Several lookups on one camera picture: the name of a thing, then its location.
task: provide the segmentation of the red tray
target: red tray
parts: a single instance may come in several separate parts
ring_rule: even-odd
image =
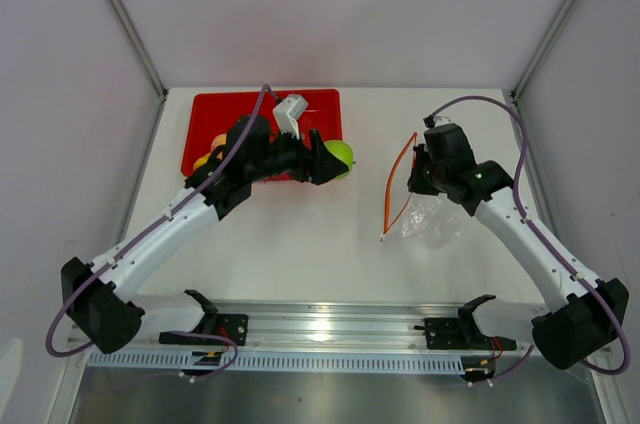
[[[184,146],[181,171],[185,177],[193,173],[193,164],[211,150],[211,141],[218,134],[226,133],[239,117],[250,114],[256,104],[259,92],[225,92],[219,94],[198,94],[193,99],[191,121]],[[314,89],[278,91],[280,97],[288,94],[300,94],[309,106],[298,119],[300,132],[304,133],[304,142],[309,143],[309,130],[320,131],[323,140],[342,139],[342,120],[340,117],[340,94],[337,89]],[[260,115],[269,119],[271,130],[278,132],[273,118],[276,103],[267,94],[260,108]],[[279,176],[272,180],[290,180],[288,176]]]

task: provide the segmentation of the yellow fruit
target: yellow fruit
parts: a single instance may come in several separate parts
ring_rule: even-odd
[[[227,143],[227,135],[226,134],[219,134],[216,137],[213,138],[213,141],[211,142],[211,151],[213,152],[213,150],[218,147],[218,146],[224,146]]]
[[[193,163],[193,170],[195,171],[200,166],[204,166],[207,163],[207,161],[209,160],[209,156],[211,156],[210,152],[208,152],[207,154],[202,156],[200,159],[198,159],[196,162],[194,162]]]

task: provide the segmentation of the clear plastic bag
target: clear plastic bag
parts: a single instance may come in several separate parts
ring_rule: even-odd
[[[438,120],[445,124],[451,122],[447,117],[439,117]],[[422,238],[429,248],[440,249],[461,237],[470,222],[464,208],[449,201],[444,194],[441,196],[409,195],[405,198],[404,206],[398,215],[393,221],[391,220],[392,194],[396,194],[397,199],[399,197],[397,194],[403,192],[397,185],[395,192],[393,191],[394,177],[404,162],[405,169],[400,172],[400,175],[403,175],[402,183],[406,182],[406,174],[411,172],[410,168],[407,170],[406,167],[411,161],[405,156],[412,146],[417,144],[417,140],[418,133],[414,132],[400,151],[389,173],[385,192],[384,226],[380,240],[416,236]]]
[[[470,218],[462,208],[445,196],[412,194],[383,240],[418,237],[430,249],[441,249],[464,235]]]

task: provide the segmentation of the green apple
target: green apple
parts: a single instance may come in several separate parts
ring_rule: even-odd
[[[353,150],[344,141],[324,141],[324,145],[327,147],[329,152],[333,154],[335,157],[340,159],[340,161],[344,162],[349,170],[344,174],[340,174],[335,179],[343,179],[349,175],[351,169],[353,169]]]

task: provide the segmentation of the metal frame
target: metal frame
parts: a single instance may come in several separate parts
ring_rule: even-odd
[[[426,317],[456,317],[461,304],[338,304],[233,302],[212,299],[221,314],[249,316],[243,349],[268,352],[329,352],[373,354],[450,355],[426,348],[422,326]],[[68,345],[86,342],[77,327]],[[134,339],[131,348],[167,349],[155,339]],[[515,354],[527,350],[522,345]],[[485,355],[486,351],[461,351],[459,355]]]
[[[113,17],[118,21],[122,32],[124,32],[125,38],[131,46],[131,50],[137,57],[140,65],[142,65],[142,68],[149,79],[149,83],[155,90],[156,94],[160,98],[164,98],[167,93],[167,89],[162,83],[162,79],[160,78],[153,61],[140,38],[140,34],[138,33],[136,26],[133,24],[129,13],[127,12],[127,8],[122,0],[107,0],[107,2],[111,12],[113,13]]]
[[[612,369],[616,365],[610,357],[606,355],[590,358],[589,360],[593,364],[605,369]],[[602,408],[605,421],[616,424],[631,423],[629,414],[624,407],[618,379],[596,373],[592,374],[596,394],[600,401],[600,407]]]
[[[47,424],[67,424],[71,419],[73,404],[80,389],[88,358],[88,353],[82,353],[67,359],[56,389],[55,399],[44,421]]]
[[[534,51],[531,59],[527,63],[524,72],[522,73],[518,83],[512,93],[513,101],[519,104],[520,98],[525,89],[531,82],[531,79],[535,76],[536,72],[544,62],[545,58],[549,55],[549,52],[555,45],[558,37],[562,33],[562,30],[566,26],[571,14],[576,8],[580,0],[561,0],[558,9],[556,10],[551,22],[547,26],[542,39],[538,42],[536,50]]]

